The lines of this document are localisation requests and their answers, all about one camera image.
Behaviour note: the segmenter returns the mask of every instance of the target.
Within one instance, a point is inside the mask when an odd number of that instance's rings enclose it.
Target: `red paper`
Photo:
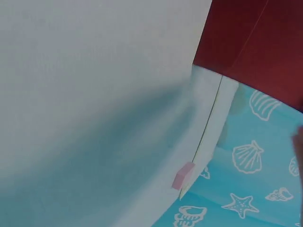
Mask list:
[[[213,0],[194,64],[302,110],[303,1]]]

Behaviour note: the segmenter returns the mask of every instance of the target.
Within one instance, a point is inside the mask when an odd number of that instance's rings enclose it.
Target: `seashell print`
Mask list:
[[[254,115],[263,121],[268,121],[271,113],[281,102],[255,90],[250,97],[250,108]]]
[[[206,207],[182,206],[179,213],[175,214],[174,227],[194,227],[197,222],[203,220],[206,212]]]
[[[264,150],[254,140],[251,144],[235,147],[232,151],[233,165],[239,172],[254,174],[262,169],[261,153],[263,152]]]
[[[210,173],[208,171],[208,167],[206,166],[200,176],[204,177],[205,179],[210,179]]]
[[[270,201],[288,201],[293,199],[294,196],[288,191],[287,188],[280,188],[279,190],[274,190],[265,199]]]
[[[290,160],[288,170],[289,170],[290,174],[293,175],[293,176],[298,176],[299,175],[299,168],[298,168],[298,163],[297,163],[296,157],[293,157]]]

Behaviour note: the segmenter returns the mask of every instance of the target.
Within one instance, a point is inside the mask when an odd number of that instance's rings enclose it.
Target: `pink object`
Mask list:
[[[172,188],[180,190],[183,185],[188,182],[191,174],[193,173],[195,164],[192,162],[187,162],[176,174],[174,182],[172,183]]]

